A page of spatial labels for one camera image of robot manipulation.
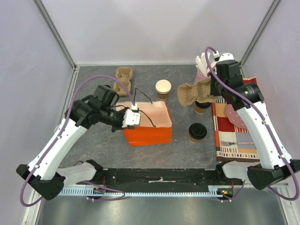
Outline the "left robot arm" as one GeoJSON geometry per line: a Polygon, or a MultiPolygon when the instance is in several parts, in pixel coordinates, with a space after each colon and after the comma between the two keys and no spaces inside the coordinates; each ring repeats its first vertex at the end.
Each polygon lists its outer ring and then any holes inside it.
{"type": "Polygon", "coordinates": [[[83,181],[99,184],[103,167],[90,159],[86,162],[59,168],[77,140],[97,123],[112,127],[112,132],[133,129],[140,124],[137,103],[116,109],[119,95],[108,85],[99,85],[94,94],[73,102],[65,113],[58,130],[49,143],[29,164],[20,164],[16,172],[46,200],[55,198],[63,188],[83,181]]]}

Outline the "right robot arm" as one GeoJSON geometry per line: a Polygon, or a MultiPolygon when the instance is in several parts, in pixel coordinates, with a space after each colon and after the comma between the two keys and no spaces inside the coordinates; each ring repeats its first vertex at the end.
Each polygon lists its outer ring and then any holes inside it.
{"type": "Polygon", "coordinates": [[[215,180],[226,184],[231,178],[248,180],[262,190],[300,170],[300,161],[293,159],[281,143],[267,112],[263,95],[254,82],[244,83],[239,63],[233,59],[216,63],[216,76],[211,77],[210,93],[222,96],[246,125],[258,152],[258,163],[232,161],[215,172],[215,180]]]}

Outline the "brown paper cup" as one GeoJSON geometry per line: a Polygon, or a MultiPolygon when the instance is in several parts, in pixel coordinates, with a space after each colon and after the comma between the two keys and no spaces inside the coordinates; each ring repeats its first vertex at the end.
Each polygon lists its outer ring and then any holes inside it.
{"type": "Polygon", "coordinates": [[[204,138],[205,138],[205,136],[203,136],[203,135],[189,135],[189,139],[193,143],[198,143],[201,140],[203,140],[204,138]]]}
{"type": "Polygon", "coordinates": [[[198,113],[198,114],[203,114],[206,112],[207,109],[201,109],[201,108],[198,108],[196,105],[195,105],[195,111],[198,113]]]}
{"type": "Polygon", "coordinates": [[[161,100],[166,100],[171,91],[172,85],[168,80],[159,80],[155,85],[157,96],[161,100]]]}

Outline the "orange paper bag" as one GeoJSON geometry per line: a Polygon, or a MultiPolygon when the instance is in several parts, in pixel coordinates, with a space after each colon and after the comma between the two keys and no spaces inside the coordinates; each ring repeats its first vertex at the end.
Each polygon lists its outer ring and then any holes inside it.
{"type": "Polygon", "coordinates": [[[132,147],[170,143],[173,125],[166,102],[153,99],[139,90],[135,91],[134,99],[141,120],[134,129],[123,130],[128,143],[132,147]]]}

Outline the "black cup lid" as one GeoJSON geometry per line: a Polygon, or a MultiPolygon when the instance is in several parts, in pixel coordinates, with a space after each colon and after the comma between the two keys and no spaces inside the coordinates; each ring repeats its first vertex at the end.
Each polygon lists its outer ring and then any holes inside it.
{"type": "Polygon", "coordinates": [[[197,101],[195,101],[195,105],[198,107],[198,108],[201,108],[201,109],[207,109],[211,106],[211,103],[210,102],[205,102],[205,103],[199,103],[197,101]]]}
{"type": "Polygon", "coordinates": [[[207,128],[201,123],[193,123],[188,129],[190,137],[201,140],[207,135],[207,128]]]}

